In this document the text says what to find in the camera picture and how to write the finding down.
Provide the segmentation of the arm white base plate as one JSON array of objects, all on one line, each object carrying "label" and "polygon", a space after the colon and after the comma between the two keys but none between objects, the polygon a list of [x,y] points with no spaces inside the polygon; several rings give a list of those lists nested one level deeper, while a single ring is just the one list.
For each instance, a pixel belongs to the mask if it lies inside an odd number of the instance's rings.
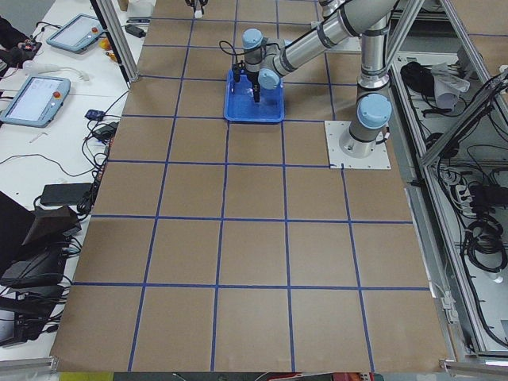
[{"label": "arm white base plate", "polygon": [[325,121],[325,138],[329,166],[336,169],[390,170],[391,163],[383,139],[378,133],[374,141],[362,143],[350,135],[350,121]]}]

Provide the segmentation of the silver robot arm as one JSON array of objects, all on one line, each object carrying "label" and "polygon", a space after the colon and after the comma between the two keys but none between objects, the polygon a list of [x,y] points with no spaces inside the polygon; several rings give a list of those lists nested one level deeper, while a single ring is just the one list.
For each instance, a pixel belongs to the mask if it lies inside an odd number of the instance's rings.
[{"label": "silver robot arm", "polygon": [[322,1],[323,19],[293,40],[242,34],[225,118],[245,123],[345,117],[349,155],[375,144],[391,117],[387,44],[394,1]]}]

